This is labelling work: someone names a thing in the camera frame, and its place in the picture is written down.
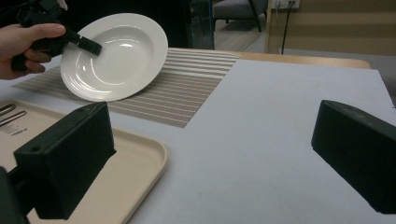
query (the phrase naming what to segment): chair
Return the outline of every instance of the chair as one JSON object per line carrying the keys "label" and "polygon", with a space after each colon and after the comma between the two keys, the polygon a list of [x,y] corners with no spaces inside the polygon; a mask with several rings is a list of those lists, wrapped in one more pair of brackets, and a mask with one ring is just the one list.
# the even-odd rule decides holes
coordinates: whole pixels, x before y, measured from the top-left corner
{"label": "chair", "polygon": [[261,32],[259,15],[267,18],[267,8],[268,0],[223,0],[213,7],[213,27],[217,20],[254,20]]}

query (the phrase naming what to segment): wall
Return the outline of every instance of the wall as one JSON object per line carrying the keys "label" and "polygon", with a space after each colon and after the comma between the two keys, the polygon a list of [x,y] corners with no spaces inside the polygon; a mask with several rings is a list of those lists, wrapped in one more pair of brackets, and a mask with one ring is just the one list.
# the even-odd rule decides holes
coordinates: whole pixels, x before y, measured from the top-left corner
{"label": "wall", "polygon": [[[286,18],[287,10],[277,19],[271,11],[266,52],[281,48]],[[301,0],[285,49],[396,55],[396,0]]]}

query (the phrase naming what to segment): electrical outlet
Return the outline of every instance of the electrical outlet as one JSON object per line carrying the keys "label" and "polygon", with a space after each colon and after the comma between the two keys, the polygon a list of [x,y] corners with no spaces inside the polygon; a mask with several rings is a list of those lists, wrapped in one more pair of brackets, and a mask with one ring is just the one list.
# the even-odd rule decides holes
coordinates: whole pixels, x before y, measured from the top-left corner
{"label": "electrical outlet", "polygon": [[276,5],[278,5],[278,9],[287,9],[289,8],[289,2],[294,2],[291,8],[298,8],[300,6],[300,0],[272,0],[272,9],[276,9]]}

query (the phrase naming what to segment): striped placemat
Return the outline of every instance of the striped placemat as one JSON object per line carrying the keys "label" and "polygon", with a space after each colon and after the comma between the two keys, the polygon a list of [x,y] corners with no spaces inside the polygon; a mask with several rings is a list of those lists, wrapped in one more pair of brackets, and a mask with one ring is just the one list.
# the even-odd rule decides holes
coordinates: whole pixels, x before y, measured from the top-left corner
{"label": "striped placemat", "polygon": [[[169,49],[160,74],[139,93],[109,102],[110,111],[184,128],[228,73],[238,55],[209,50]],[[13,87],[89,104],[64,85],[60,67]]]}

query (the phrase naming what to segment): table surface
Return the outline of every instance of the table surface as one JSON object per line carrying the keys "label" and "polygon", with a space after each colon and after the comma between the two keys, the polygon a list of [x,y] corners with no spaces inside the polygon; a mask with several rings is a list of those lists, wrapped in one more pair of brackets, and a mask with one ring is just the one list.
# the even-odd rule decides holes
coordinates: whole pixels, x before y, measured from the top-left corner
{"label": "table surface", "polygon": [[[379,73],[359,61],[241,55],[185,128],[110,113],[113,127],[168,149],[163,176],[129,222],[395,223],[396,216],[378,214],[310,146],[323,99],[396,124]],[[0,100],[64,113],[80,107],[11,87],[26,78],[1,81]]]}

